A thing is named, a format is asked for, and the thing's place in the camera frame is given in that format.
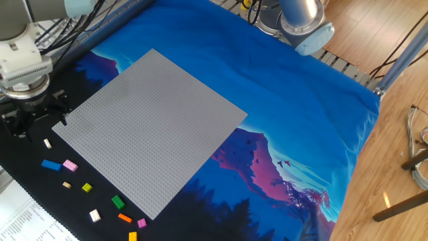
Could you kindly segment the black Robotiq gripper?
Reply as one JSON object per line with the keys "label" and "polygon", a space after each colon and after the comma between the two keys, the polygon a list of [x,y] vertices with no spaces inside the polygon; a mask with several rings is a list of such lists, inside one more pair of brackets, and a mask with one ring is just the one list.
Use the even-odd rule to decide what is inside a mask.
{"label": "black Robotiq gripper", "polygon": [[[66,117],[70,113],[70,103],[64,90],[53,93],[51,108],[58,114],[60,122],[67,126]],[[1,120],[7,133],[16,138],[31,141],[29,129],[33,124],[33,115],[40,116],[47,113],[51,100],[49,90],[43,91],[31,98],[14,98],[13,104],[17,110],[1,115]]]}

